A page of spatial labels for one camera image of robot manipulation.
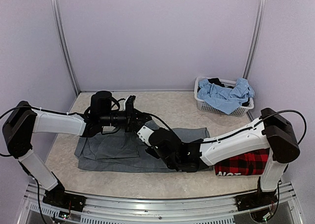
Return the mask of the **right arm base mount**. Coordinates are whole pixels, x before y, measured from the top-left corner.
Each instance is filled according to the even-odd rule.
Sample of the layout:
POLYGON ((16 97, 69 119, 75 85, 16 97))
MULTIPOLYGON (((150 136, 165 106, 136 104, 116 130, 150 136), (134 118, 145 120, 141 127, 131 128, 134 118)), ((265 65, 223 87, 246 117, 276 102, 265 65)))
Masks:
POLYGON ((258 179, 256 191, 237 195, 235 201, 237 210, 240 212, 277 203, 279 198, 276 196, 276 190, 263 192, 260 185, 260 179, 258 179))

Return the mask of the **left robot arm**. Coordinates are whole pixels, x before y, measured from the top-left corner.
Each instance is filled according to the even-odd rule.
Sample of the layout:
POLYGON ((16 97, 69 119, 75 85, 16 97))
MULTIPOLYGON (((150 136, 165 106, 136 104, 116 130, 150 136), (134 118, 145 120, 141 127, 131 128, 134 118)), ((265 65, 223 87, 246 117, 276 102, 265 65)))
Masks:
POLYGON ((134 132, 146 145, 154 132, 145 124, 151 117, 134 108, 135 96, 129 96, 123 108, 119 106, 109 91, 96 92, 85 113, 61 113, 30 106, 21 101, 15 108, 7 111, 9 117, 2 127, 8 155, 19 163, 44 187, 50 199, 63 207, 69 202, 69 196, 62 191, 57 177, 33 151, 31 140, 34 133, 61 133, 80 137, 93 137, 101 133, 104 127, 123 128, 125 132, 134 132))

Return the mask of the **white plastic laundry basket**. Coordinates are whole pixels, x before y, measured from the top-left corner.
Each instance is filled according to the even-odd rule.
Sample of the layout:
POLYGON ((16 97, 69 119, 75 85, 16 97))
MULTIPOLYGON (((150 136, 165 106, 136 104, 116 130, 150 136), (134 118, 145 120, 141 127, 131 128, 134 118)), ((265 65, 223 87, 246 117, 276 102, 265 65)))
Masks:
POLYGON ((211 77, 197 77, 194 98, 200 111, 242 117, 254 109, 255 92, 247 79, 230 81, 211 77))

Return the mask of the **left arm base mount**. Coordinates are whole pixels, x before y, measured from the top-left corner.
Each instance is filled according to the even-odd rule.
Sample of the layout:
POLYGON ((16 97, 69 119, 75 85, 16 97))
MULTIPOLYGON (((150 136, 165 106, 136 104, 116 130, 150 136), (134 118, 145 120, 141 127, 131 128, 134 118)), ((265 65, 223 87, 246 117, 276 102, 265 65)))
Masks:
POLYGON ((82 212, 86 197, 65 191, 63 184, 58 180, 57 185, 50 191, 45 191, 43 203, 69 211, 82 212))

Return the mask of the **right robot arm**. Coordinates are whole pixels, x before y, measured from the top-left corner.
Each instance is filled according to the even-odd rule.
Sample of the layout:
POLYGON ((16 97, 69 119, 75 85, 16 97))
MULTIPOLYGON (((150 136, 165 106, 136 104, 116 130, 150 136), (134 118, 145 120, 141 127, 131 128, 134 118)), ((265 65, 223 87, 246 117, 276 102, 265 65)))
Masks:
POLYGON ((268 149, 260 189, 252 194, 253 204, 262 206, 271 198, 286 166, 300 155, 292 124, 281 116, 282 113, 264 108, 259 118, 238 130, 190 143, 164 128, 153 130, 143 126, 137 135, 169 169, 183 172, 197 172, 234 156, 268 149))

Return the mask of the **grey long sleeve shirt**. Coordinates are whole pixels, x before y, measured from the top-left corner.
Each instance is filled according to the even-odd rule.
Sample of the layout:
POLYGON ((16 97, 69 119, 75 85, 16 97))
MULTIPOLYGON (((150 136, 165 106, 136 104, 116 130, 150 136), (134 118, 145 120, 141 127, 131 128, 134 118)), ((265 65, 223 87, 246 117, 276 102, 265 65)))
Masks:
POLYGON ((98 133, 91 138, 79 138, 74 155, 78 168, 87 171, 127 173, 170 173, 161 159, 149 155, 147 146, 133 132, 123 128, 114 134, 98 133))

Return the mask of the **red black plaid shirt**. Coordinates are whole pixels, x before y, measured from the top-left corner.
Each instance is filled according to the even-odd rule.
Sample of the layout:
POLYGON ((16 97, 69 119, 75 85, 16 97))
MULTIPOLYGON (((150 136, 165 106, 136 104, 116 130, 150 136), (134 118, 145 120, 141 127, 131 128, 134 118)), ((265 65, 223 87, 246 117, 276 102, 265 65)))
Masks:
POLYGON ((259 149, 222 160, 214 165, 217 176, 251 176, 264 172, 269 149, 259 149))

